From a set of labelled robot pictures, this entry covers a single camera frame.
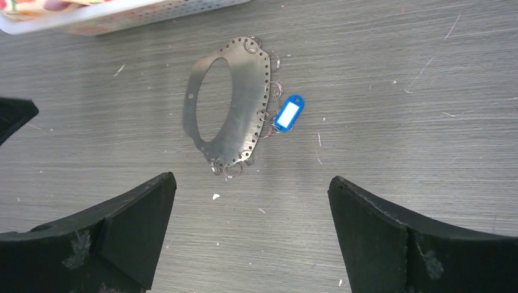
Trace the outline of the blue plastic key tag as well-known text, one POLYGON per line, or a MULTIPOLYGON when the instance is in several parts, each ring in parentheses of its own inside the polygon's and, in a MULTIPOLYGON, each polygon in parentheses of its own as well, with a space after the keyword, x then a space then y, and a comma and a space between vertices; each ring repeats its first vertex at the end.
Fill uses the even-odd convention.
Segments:
POLYGON ((305 101, 299 95, 289 96, 282 106, 279 114, 274 119, 273 127, 276 132, 287 132, 291 130, 303 111, 305 101))

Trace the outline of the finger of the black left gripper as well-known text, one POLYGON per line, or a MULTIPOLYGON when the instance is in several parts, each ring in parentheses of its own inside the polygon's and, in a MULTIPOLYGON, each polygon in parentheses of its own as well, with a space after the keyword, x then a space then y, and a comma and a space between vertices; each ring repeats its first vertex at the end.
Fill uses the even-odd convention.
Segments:
POLYGON ((32 100, 1 97, 2 145, 13 133, 37 116, 39 109, 32 100))

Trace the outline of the perforated metal key plate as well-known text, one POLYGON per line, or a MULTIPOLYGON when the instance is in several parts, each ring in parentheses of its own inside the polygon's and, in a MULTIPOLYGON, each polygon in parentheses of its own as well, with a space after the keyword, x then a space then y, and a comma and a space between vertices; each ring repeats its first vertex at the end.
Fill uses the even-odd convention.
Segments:
POLYGON ((215 172, 251 157, 264 126, 270 84, 270 56, 253 36, 235 37, 194 64, 184 97, 183 129, 215 172), (197 126, 197 101, 202 82, 217 60, 228 63, 232 95, 221 129, 212 140, 205 141, 197 126))

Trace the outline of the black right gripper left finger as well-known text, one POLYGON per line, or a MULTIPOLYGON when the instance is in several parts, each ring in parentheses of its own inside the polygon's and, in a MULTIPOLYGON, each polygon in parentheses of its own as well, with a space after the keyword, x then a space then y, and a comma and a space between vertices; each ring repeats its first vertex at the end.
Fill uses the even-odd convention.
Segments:
POLYGON ((1 234, 2 292, 150 290, 177 183, 162 173, 27 232, 1 234))

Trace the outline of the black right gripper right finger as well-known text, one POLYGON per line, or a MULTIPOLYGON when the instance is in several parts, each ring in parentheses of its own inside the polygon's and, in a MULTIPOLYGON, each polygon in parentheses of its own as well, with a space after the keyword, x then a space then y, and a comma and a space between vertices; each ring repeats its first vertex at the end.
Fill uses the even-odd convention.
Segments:
POLYGON ((341 176, 328 198, 353 292, 516 292, 517 238, 461 228, 341 176))

